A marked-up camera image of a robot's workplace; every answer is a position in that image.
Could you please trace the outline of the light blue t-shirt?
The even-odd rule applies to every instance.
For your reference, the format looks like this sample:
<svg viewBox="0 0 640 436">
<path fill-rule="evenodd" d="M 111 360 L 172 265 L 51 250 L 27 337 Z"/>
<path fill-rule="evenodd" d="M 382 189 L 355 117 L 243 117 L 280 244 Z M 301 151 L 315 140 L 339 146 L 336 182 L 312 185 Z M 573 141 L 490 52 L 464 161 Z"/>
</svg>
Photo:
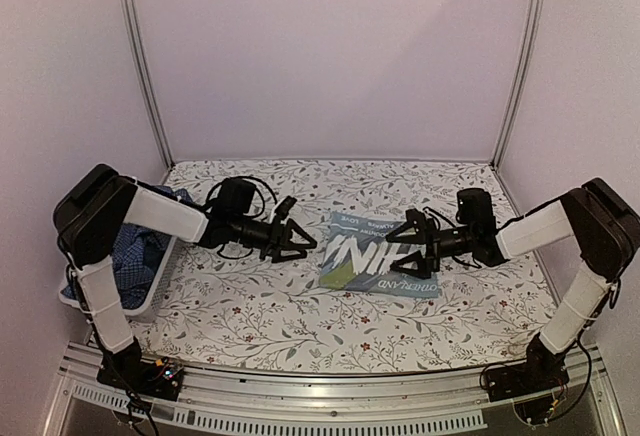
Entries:
<svg viewBox="0 0 640 436">
<path fill-rule="evenodd" d="M 435 276 L 422 280 L 391 269 L 393 262 L 416 250 L 408 244 L 386 241 L 386 235 L 399 226 L 394 221 L 332 213 L 319 286 L 348 292 L 437 298 L 440 284 Z"/>
</svg>

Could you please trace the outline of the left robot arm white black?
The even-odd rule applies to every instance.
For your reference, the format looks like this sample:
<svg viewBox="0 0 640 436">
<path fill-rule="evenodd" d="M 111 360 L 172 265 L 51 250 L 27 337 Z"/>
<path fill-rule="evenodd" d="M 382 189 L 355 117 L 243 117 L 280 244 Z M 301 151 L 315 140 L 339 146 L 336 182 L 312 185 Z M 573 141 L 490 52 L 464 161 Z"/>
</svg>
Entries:
<svg viewBox="0 0 640 436">
<path fill-rule="evenodd" d="M 250 176 L 226 178 L 198 205 L 99 164 L 56 206 L 53 223 L 67 260 L 68 286 L 94 331 L 104 369 L 126 389 L 141 389 L 149 371 L 114 276 L 113 253 L 123 226 L 206 249 L 236 243 L 274 263 L 306 258 L 317 242 L 290 218 L 294 197 L 276 200 L 268 217 L 251 213 L 261 183 Z"/>
</svg>

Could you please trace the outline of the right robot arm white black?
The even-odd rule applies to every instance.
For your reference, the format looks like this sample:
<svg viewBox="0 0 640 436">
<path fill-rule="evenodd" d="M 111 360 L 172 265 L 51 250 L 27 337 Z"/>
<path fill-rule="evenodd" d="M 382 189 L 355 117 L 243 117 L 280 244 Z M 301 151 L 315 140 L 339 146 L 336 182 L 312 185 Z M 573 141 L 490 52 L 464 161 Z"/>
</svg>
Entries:
<svg viewBox="0 0 640 436">
<path fill-rule="evenodd" d="M 580 263 L 555 313 L 532 338 L 517 383 L 537 392 L 552 380 L 567 351 L 592 326 L 604 306 L 615 305 L 623 273 L 639 250 L 639 216 L 603 179 L 594 178 L 522 216 L 498 224 L 492 198 L 481 188 L 456 196 L 455 224 L 442 229 L 435 217 L 412 208 L 387 233 L 389 243 L 416 246 L 391 268 L 422 280 L 444 258 L 470 255 L 488 268 L 565 240 L 574 241 Z"/>
</svg>

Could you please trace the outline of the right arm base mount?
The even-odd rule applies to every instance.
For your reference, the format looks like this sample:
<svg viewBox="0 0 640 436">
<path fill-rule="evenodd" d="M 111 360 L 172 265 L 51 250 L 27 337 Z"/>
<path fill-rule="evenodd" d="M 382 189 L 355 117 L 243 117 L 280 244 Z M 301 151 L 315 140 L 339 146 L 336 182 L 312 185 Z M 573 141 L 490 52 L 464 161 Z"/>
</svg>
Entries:
<svg viewBox="0 0 640 436">
<path fill-rule="evenodd" d="M 517 364 L 491 364 L 481 371 L 479 377 L 480 387 L 491 402 L 560 388 L 568 382 L 564 357 L 527 360 Z"/>
</svg>

